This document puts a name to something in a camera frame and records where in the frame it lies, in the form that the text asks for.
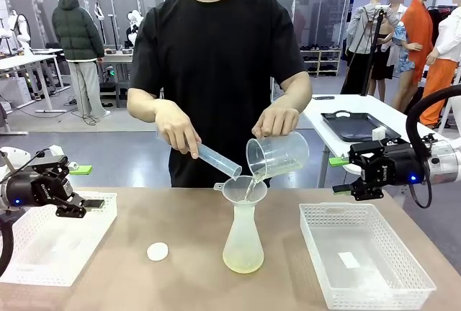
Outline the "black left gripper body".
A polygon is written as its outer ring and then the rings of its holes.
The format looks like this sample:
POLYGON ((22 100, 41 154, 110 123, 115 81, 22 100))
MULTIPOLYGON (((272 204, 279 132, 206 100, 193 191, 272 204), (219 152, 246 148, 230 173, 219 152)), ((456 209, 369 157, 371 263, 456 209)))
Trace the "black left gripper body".
POLYGON ((66 155, 34 157, 6 176, 7 207, 41 207, 53 204, 69 207, 74 192, 66 178, 66 155))

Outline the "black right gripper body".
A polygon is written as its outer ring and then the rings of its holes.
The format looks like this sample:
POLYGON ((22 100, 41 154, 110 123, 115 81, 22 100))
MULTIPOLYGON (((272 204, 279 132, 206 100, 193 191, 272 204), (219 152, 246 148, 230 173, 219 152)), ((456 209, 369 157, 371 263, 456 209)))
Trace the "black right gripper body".
POLYGON ((362 179, 368 186, 411 185, 425 180, 423 163, 409 143, 373 148, 361 153, 362 179))

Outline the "clear plastic measuring beaker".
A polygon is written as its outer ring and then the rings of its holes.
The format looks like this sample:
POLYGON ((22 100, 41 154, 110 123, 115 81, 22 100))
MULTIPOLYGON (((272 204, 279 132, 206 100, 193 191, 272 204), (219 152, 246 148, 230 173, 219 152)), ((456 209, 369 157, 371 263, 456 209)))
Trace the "clear plastic measuring beaker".
POLYGON ((301 169, 309 155, 308 143, 298 132, 252 138, 246 144, 246 160, 256 182, 301 169))

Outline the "white round flask stopper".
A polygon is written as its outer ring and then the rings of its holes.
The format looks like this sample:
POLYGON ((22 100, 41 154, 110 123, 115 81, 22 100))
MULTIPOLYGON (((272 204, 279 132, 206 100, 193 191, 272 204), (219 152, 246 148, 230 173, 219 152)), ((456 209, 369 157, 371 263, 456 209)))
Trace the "white round flask stopper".
POLYGON ((151 261, 162 261, 169 254, 169 247, 166 243, 152 243, 146 250, 147 257, 151 261))

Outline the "translucent plastic funnel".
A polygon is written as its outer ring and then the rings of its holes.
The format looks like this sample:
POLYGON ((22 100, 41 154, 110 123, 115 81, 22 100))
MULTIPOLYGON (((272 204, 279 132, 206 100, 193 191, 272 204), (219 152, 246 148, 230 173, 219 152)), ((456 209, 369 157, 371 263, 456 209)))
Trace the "translucent plastic funnel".
POLYGON ((240 208, 255 207, 267 195, 267 185, 256 183, 251 176, 239 176, 224 183, 215 183, 214 190, 220 191, 234 206, 240 208))

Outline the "clear graduated cylinder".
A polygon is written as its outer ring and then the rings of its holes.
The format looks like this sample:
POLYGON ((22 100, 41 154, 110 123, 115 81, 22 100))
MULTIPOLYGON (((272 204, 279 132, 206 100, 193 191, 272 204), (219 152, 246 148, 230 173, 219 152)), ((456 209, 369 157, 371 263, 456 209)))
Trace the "clear graduated cylinder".
POLYGON ((240 165, 201 143, 198 145, 198 157, 232 179, 241 175, 240 165))

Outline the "person's left forearm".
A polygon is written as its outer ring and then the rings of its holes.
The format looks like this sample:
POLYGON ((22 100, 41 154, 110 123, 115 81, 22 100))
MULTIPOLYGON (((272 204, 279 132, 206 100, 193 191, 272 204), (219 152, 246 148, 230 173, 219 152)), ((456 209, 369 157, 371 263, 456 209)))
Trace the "person's left forearm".
POLYGON ((306 71, 296 73, 280 84, 283 95, 272 106, 277 113, 301 113, 312 99, 310 77, 306 71))

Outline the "person's left hand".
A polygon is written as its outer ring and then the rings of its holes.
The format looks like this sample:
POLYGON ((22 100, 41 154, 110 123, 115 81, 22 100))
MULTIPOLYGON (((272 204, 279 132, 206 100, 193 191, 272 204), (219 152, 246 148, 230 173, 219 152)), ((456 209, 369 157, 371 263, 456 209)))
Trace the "person's left hand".
POLYGON ((298 120, 296 109, 271 105, 261 113, 251 131, 256 138, 286 136, 295 130, 298 120))

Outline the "black plastic tray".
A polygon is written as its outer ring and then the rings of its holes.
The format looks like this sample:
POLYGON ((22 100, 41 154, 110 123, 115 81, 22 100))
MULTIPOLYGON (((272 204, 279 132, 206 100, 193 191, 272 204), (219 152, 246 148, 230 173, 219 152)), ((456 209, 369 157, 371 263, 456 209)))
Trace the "black plastic tray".
POLYGON ((372 137, 372 131, 383 127, 385 138, 391 140, 399 138, 395 130, 391 129, 369 113, 353 113, 349 111, 336 111, 334 113, 321 113, 323 121, 344 142, 360 143, 377 140, 372 137))

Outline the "white shoe rack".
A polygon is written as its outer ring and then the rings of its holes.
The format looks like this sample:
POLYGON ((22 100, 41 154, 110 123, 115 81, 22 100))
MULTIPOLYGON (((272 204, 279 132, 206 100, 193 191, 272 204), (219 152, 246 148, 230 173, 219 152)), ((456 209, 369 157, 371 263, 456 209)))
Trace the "white shoe rack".
POLYGON ((300 53, 310 76, 337 76, 341 62, 339 46, 301 45, 300 53))

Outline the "mannequin with orange trousers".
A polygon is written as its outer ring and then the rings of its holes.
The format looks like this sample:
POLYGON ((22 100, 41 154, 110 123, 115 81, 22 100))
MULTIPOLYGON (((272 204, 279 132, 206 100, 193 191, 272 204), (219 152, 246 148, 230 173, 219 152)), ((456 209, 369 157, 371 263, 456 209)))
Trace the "mannequin with orange trousers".
POLYGON ((422 98, 447 88, 461 60, 461 6, 439 23, 439 36, 426 64, 429 71, 422 98))

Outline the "mannequin in orange outfit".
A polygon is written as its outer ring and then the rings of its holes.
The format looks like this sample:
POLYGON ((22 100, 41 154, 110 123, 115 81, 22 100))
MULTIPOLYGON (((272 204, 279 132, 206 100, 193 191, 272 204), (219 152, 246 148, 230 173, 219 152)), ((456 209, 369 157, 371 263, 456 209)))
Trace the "mannequin in orange outfit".
POLYGON ((427 56, 433 48, 433 22, 425 1, 412 0, 393 33, 393 42, 400 46, 399 87, 393 99, 393 108, 399 112, 405 112, 416 93, 427 56))

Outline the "person in dark puffer jacket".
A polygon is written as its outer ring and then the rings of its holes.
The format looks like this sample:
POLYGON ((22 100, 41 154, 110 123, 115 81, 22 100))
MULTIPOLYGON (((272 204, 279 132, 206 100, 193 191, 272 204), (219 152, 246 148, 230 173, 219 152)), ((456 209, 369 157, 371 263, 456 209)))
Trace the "person in dark puffer jacket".
POLYGON ((94 20, 79 0, 58 0, 52 26, 68 63, 79 113, 97 119, 110 115, 100 99, 97 63, 103 60, 104 46, 94 20))

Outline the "translucent conical flask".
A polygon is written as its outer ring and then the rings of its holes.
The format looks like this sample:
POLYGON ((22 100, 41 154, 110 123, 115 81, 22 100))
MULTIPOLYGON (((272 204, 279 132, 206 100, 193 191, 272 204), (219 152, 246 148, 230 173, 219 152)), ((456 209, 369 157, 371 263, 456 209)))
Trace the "translucent conical flask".
POLYGON ((255 205, 240 202, 233 208, 233 223, 223 249, 223 262, 239 274, 257 271, 264 262, 264 250, 255 222, 255 205))

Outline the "person in black t-shirt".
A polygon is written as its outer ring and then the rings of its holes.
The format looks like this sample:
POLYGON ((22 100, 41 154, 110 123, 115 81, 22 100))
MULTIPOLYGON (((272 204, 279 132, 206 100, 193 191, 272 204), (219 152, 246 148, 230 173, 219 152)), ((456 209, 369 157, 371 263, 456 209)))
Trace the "person in black t-shirt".
MULTIPOLYGON (((174 102, 201 144, 248 173, 252 128, 283 95, 280 84, 301 71, 292 19, 277 0, 165 0, 138 30, 130 88, 174 102)), ((169 175, 176 188, 225 181, 199 157, 172 147, 169 175)))

